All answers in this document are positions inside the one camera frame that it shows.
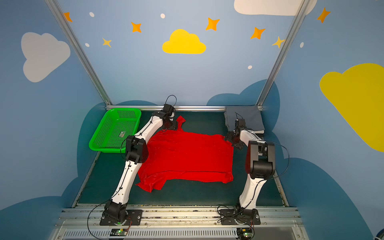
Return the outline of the red t shirt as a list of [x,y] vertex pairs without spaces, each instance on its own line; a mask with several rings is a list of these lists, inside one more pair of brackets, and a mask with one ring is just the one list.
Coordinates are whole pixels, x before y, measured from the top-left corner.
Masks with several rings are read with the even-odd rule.
[[149,157],[138,171],[142,190],[161,190],[166,181],[187,180],[203,183],[232,182],[232,144],[222,135],[189,133],[177,118],[177,130],[156,133],[148,143]]

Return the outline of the green plastic mesh basket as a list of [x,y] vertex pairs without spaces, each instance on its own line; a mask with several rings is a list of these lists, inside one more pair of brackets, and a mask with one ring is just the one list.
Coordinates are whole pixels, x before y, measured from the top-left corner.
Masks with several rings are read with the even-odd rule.
[[123,153],[126,138],[136,134],[141,116],[141,110],[134,108],[108,110],[95,130],[89,148],[96,152]]

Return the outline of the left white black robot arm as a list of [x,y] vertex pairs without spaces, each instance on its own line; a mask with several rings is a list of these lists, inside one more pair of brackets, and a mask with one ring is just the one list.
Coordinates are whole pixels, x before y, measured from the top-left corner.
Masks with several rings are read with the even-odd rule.
[[175,109],[164,105],[163,109],[152,114],[145,126],[126,139],[125,168],[113,196],[106,201],[102,213],[101,226],[123,226],[129,219],[127,205],[130,191],[142,164],[149,157],[148,142],[158,130],[176,130],[173,121]]

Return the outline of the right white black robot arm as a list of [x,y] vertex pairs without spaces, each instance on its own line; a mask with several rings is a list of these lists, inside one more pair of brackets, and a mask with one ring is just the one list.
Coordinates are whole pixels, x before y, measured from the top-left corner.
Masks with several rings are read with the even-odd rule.
[[219,210],[221,215],[219,222],[222,225],[259,225],[257,200],[263,185],[276,171],[275,144],[264,140],[255,131],[245,128],[228,132],[225,139],[240,150],[247,147],[245,160],[247,180],[236,206],[233,209]]

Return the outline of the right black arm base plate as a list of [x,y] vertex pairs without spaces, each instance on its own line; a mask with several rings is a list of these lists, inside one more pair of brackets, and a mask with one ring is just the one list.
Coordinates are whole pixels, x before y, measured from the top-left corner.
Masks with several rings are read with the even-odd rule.
[[222,225],[260,225],[261,219],[258,210],[221,209],[219,223]]

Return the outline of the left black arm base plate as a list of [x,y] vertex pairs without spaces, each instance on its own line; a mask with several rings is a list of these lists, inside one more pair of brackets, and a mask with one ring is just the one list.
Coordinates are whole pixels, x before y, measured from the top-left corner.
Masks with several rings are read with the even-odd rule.
[[138,226],[142,219],[142,210],[104,210],[100,226]]

